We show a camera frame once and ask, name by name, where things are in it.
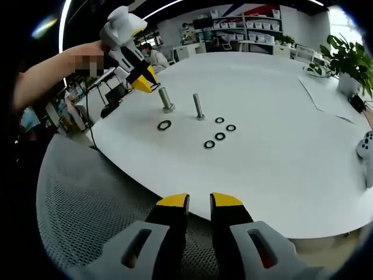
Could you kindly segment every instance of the paper sheet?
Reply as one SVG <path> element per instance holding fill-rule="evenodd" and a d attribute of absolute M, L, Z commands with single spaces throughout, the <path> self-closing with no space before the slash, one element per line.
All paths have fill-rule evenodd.
<path fill-rule="evenodd" d="M 309 94 L 316 109 L 354 123 L 352 106 L 342 94 L 320 85 L 311 79 L 298 77 L 306 92 Z"/>

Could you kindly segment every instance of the white flower pot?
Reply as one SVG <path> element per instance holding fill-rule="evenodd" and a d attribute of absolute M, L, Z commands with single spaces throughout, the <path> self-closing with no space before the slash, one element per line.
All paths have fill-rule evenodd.
<path fill-rule="evenodd" d="M 354 93 L 358 93 L 360 84 L 347 73 L 339 74 L 338 90 L 347 97 L 351 97 Z"/>

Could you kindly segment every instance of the bolt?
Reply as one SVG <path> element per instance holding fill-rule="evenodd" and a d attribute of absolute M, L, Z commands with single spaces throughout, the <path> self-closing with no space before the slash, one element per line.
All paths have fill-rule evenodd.
<path fill-rule="evenodd" d="M 200 107 L 198 94 L 196 94 L 196 93 L 193 94 L 193 99 L 194 99 L 194 104 L 195 104 L 196 109 L 197 109 L 197 120 L 202 121 L 202 120 L 205 119 L 205 115 L 202 113 L 202 109 Z"/>
<path fill-rule="evenodd" d="M 164 87 L 161 87 L 159 90 L 159 95 L 162 99 L 162 102 L 163 102 L 163 112 L 165 112 L 166 114 L 168 113 L 172 113 L 174 110 L 175 110 L 175 105 L 173 105 L 170 101 L 170 98 L 168 97 L 168 94 L 167 94 L 167 91 Z"/>

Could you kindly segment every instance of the washer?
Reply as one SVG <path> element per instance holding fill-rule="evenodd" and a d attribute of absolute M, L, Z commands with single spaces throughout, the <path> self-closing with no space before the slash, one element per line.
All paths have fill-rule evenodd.
<path fill-rule="evenodd" d="M 224 140 L 225 138 L 226 138 L 226 135 L 222 132 L 215 134 L 215 139 L 218 141 Z"/>
<path fill-rule="evenodd" d="M 235 131 L 236 127 L 233 124 L 227 125 L 227 131 L 232 132 Z"/>
<path fill-rule="evenodd" d="M 216 119 L 215 119 L 215 122 L 216 122 L 217 124 L 221 124 L 221 123 L 224 122 L 224 120 L 225 120 L 225 119 L 219 117 L 219 118 L 216 118 Z"/>
<path fill-rule="evenodd" d="M 203 146 L 205 147 L 205 149 L 210 150 L 215 147 L 215 142 L 212 140 L 208 140 Z"/>
<path fill-rule="evenodd" d="M 159 125 L 157 126 L 157 129 L 158 129 L 159 131 L 165 131 L 167 128 L 169 128 L 169 127 L 171 126 L 171 124 L 172 124 L 172 122 L 171 122 L 170 120 L 161 121 L 161 122 L 159 123 Z"/>

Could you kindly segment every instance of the white game controller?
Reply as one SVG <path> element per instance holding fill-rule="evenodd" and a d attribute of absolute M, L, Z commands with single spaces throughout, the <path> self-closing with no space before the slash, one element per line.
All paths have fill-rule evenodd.
<path fill-rule="evenodd" d="M 373 186 L 373 131 L 368 131 L 356 147 L 359 157 L 367 164 L 367 188 Z"/>

